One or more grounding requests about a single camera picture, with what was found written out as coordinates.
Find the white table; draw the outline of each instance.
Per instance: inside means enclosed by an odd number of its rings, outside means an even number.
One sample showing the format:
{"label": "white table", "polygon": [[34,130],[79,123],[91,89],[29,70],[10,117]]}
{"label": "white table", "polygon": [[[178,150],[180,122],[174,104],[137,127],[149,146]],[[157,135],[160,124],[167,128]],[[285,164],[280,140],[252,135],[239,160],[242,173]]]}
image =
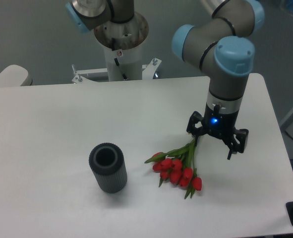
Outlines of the white table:
{"label": "white table", "polygon": [[[0,238],[248,237],[293,233],[285,203],[293,172],[270,98],[252,74],[237,119],[250,130],[244,154],[227,160],[204,136],[196,155],[203,190],[185,190],[143,162],[190,140],[209,78],[0,88]],[[90,151],[111,142],[123,153],[126,187],[103,193]]]}

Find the white bracket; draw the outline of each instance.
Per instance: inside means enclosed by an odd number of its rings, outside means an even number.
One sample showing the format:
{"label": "white bracket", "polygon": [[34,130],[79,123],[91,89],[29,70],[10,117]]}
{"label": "white bracket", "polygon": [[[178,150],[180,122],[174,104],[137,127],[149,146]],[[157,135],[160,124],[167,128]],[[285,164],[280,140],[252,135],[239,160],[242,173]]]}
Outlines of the white bracket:
{"label": "white bracket", "polygon": [[[157,68],[161,64],[161,60],[154,58],[149,64],[144,64],[142,66],[142,79],[143,80],[151,80],[154,78]],[[73,83],[96,83],[96,81],[89,80],[87,78],[98,78],[98,77],[107,77],[108,70],[106,68],[98,68],[98,69],[87,69],[87,70],[75,70],[73,65],[73,74],[74,78],[72,79]]]}

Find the black cylinder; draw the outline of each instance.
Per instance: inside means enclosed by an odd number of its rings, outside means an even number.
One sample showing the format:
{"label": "black cylinder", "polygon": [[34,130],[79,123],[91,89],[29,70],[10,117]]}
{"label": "black cylinder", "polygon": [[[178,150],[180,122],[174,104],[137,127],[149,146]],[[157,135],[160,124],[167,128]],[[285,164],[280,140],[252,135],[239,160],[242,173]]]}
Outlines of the black cylinder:
{"label": "black cylinder", "polygon": [[116,193],[126,185],[124,156],[116,145],[103,143],[96,146],[90,153],[89,165],[104,192]]}

